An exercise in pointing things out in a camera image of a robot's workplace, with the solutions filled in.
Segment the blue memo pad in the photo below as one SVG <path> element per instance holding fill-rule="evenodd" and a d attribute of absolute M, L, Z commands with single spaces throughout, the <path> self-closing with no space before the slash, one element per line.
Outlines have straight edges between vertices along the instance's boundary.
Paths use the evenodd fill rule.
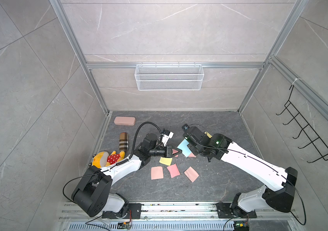
<path fill-rule="evenodd" d="M 177 148 L 182 151 L 182 154 L 185 157 L 189 157 L 192 151 L 189 149 L 188 144 L 190 144 L 186 139 L 184 139 L 178 146 Z"/>

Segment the yellow torn memo page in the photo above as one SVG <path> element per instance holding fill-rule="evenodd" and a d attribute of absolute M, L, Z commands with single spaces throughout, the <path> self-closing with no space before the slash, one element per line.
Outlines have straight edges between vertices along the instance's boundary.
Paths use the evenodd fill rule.
<path fill-rule="evenodd" d="M 162 158 L 160 158 L 159 163 L 166 165 L 166 166 L 170 166 L 172 163 L 172 160 L 173 160 L 172 158 L 162 157 Z"/>

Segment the dark pink torn page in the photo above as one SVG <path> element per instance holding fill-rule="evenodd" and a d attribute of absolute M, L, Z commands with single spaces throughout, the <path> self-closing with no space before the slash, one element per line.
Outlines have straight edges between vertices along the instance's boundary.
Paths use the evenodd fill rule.
<path fill-rule="evenodd" d="M 171 178 L 174 178 L 174 177 L 180 175 L 180 172 L 179 172 L 178 167 L 177 167 L 176 164 L 168 166 L 167 170 L 169 171 Z"/>

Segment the pink torn memo page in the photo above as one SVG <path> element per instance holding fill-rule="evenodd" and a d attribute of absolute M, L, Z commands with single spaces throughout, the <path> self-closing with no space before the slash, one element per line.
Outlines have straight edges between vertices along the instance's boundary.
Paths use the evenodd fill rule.
<path fill-rule="evenodd" d="M 152 167 L 151 168 L 151 180 L 158 180 L 164 178 L 163 167 Z"/>

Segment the salmon torn memo page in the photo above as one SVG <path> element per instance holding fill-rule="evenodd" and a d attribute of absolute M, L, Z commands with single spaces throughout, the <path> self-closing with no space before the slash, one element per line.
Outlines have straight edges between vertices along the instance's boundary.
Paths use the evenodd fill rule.
<path fill-rule="evenodd" d="M 184 173 L 191 182 L 195 182 L 199 178 L 199 174 L 192 167 L 189 167 Z"/>

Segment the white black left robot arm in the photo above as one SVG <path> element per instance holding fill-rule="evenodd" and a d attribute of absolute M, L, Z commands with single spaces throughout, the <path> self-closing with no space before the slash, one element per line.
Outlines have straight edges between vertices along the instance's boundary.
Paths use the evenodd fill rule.
<path fill-rule="evenodd" d="M 148 133 L 143 141 L 136 145 L 139 131 L 146 124 L 153 125 L 160 132 L 160 136 Z M 128 157 L 108 167 L 90 165 L 83 176 L 74 178 L 79 180 L 79 183 L 70 197 L 64 194 L 65 198 L 77 204 L 90 217 L 100 212 L 111 212 L 118 218 L 125 217 L 129 201 L 118 193 L 110 193 L 111 186 L 126 175 L 142 169 L 150 162 L 151 157 L 172 158 L 176 155 L 173 150 L 180 154 L 181 150 L 167 144 L 173 135 L 173 132 L 162 130 L 152 122 L 142 123 L 135 133 L 133 149 Z"/>

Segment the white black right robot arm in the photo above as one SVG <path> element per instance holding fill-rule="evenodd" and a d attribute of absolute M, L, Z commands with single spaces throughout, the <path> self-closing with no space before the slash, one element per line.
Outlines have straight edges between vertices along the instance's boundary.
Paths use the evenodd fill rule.
<path fill-rule="evenodd" d="M 256 190 L 235 195 L 230 205 L 235 217 L 243 217 L 256 209 L 267 207 L 291 213 L 295 195 L 301 198 L 296 188 L 296 169 L 275 166 L 241 148 L 223 134 L 208 136 L 196 126 L 188 124 L 184 124 L 182 130 L 187 146 L 194 155 L 207 157 L 209 161 L 215 158 L 232 164 L 264 184 Z"/>

